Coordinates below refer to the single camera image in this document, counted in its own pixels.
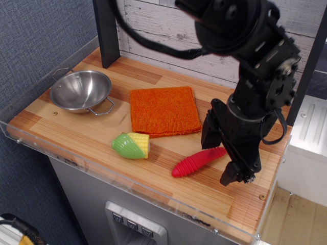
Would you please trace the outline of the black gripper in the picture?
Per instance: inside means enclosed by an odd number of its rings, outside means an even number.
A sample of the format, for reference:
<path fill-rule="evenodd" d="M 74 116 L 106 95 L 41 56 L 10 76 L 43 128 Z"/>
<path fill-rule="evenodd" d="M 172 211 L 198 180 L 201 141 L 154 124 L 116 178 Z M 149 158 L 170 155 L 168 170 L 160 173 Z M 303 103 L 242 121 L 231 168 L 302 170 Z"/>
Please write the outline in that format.
<path fill-rule="evenodd" d="M 220 183 L 227 186 L 232 182 L 249 183 L 255 179 L 261 166 L 260 142 L 275 144 L 278 140 L 266 141 L 265 136 L 278 119 L 278 110 L 270 113 L 247 117 L 230 103 L 219 99 L 211 101 L 203 123 L 201 146 L 203 150 L 216 148 L 221 144 L 231 161 L 223 172 Z"/>

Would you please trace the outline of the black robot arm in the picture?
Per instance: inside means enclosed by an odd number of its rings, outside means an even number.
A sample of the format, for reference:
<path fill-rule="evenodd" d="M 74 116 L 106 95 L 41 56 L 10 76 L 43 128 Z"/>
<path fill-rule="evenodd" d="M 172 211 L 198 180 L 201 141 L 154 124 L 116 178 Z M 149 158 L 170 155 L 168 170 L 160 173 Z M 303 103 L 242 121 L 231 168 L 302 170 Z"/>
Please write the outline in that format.
<path fill-rule="evenodd" d="M 294 74 L 300 61 L 294 40 L 277 25 L 279 9 L 270 1 L 176 1 L 195 19 L 204 51 L 232 56 L 239 81 L 226 102 L 213 99 L 202 130 L 201 145 L 223 145 L 230 156 L 220 182 L 249 183 L 261 170 L 259 145 L 276 121 L 287 122 L 282 107 L 296 95 Z"/>

